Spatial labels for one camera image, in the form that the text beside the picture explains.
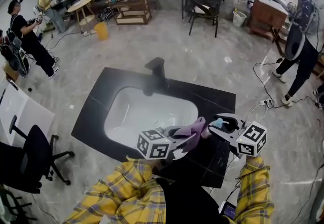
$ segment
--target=power strip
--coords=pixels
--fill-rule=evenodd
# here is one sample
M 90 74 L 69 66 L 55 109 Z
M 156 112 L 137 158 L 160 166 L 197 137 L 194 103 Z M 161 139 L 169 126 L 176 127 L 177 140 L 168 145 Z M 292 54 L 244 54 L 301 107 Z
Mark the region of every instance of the power strip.
M 261 100 L 260 101 L 261 106 L 266 106 L 267 104 L 272 104 L 272 100 L 271 99 L 266 99 L 266 100 Z

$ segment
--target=round wooden table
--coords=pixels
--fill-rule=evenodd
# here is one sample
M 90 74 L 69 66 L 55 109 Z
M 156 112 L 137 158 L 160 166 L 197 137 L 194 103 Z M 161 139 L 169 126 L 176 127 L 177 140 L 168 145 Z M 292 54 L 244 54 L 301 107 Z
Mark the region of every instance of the round wooden table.
M 93 19 L 96 19 L 95 14 L 92 12 L 92 10 L 90 9 L 88 3 L 91 2 L 92 0 L 81 0 L 76 2 L 75 4 L 73 4 L 68 10 L 68 13 L 72 13 L 75 12 L 76 13 L 76 18 L 77 18 L 77 22 L 80 28 L 80 32 L 82 34 L 82 30 L 81 30 L 81 26 L 82 25 L 87 25 L 89 32 L 91 31 L 90 26 L 89 26 L 89 22 L 92 21 Z M 84 11 L 84 7 L 87 7 L 88 10 L 90 11 L 90 13 L 92 14 L 91 16 L 86 17 L 85 11 Z M 83 20 L 80 21 L 79 18 L 79 12 L 82 12 L 83 15 Z

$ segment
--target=box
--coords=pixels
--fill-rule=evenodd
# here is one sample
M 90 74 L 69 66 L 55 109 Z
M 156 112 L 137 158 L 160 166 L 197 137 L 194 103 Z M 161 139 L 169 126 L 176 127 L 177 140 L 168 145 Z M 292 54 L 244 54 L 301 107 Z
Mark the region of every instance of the box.
M 253 121 L 236 140 L 236 149 L 240 154 L 256 157 L 266 143 L 267 128 Z
M 166 159 L 170 152 L 171 141 L 156 129 L 139 134 L 136 149 L 145 159 Z

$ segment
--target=tiled floor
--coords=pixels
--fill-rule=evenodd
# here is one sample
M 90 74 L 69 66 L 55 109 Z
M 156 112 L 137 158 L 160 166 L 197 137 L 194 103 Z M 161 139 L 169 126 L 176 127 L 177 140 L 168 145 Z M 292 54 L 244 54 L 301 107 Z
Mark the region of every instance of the tiled floor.
M 172 0 L 158 1 L 162 7 L 153 12 L 148 25 L 117 26 L 110 22 L 110 39 L 107 41 L 99 42 L 96 35 L 86 38 L 80 34 L 66 36 L 53 49 L 54 54 L 60 57 L 60 71 L 52 80 L 33 64 L 30 75 L 18 82 L 26 92 L 31 87 L 31 97 L 55 113 L 50 132 L 60 136 L 55 144 L 56 152 L 72 150 L 76 154 L 74 159 L 58 165 L 62 174 L 72 181 L 71 186 L 65 186 L 57 177 L 53 182 L 43 179 L 42 193 L 34 195 L 41 208 L 54 215 L 59 223 L 90 186 L 111 174 L 118 165 L 117 161 L 70 135 L 83 103 L 104 67 L 149 73 L 144 64 L 159 56 L 166 61 L 167 78 L 236 93 L 236 113 L 244 117 L 260 100 L 267 98 L 252 68 L 257 62 L 271 63 L 279 58 L 274 44 L 249 35 L 246 27 L 237 28 L 223 18 L 219 21 L 217 38 L 214 38 L 212 25 L 202 19 L 197 19 L 192 35 L 188 36 L 188 19 L 181 20 L 179 6 L 168 6 L 167 3 L 174 3 Z M 68 30 L 76 31 L 75 26 Z M 55 34 L 48 47 L 54 46 L 59 37 Z M 48 41 L 49 36 L 46 36 L 44 43 Z M 289 89 L 296 75 L 297 65 L 287 72 L 286 84 L 271 77 L 274 68 L 275 65 L 257 66 L 256 72 L 279 105 L 279 98 Z M 311 96 L 312 90 L 320 84 L 321 81 L 312 75 L 294 100 Z M 263 114 L 264 108 L 259 107 L 250 119 L 260 119 Z M 323 112 L 307 99 L 289 109 L 269 110 L 261 123 L 268 128 L 269 135 L 262 157 L 271 165 L 271 193 L 276 206 L 272 222 L 291 223 L 308 199 L 312 180 L 322 161 Z M 219 205 L 234 189 L 235 178 L 244 160 L 235 159 L 225 176 L 223 188 L 211 192 Z M 295 223 L 306 223 L 305 218 L 319 186 L 317 181 L 309 204 Z M 229 200 L 233 204 L 237 192 Z M 16 194 L 34 202 L 30 194 Z M 40 219 L 39 223 L 55 223 L 35 204 L 32 211 Z

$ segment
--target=white sink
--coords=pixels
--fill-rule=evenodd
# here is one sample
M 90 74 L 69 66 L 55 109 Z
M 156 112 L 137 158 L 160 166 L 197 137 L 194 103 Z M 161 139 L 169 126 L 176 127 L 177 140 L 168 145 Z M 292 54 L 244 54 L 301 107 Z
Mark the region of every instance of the white sink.
M 117 93 L 112 103 L 105 133 L 110 139 L 135 148 L 141 131 L 187 126 L 197 117 L 198 109 L 191 101 L 156 93 L 145 96 L 142 90 L 126 87 Z

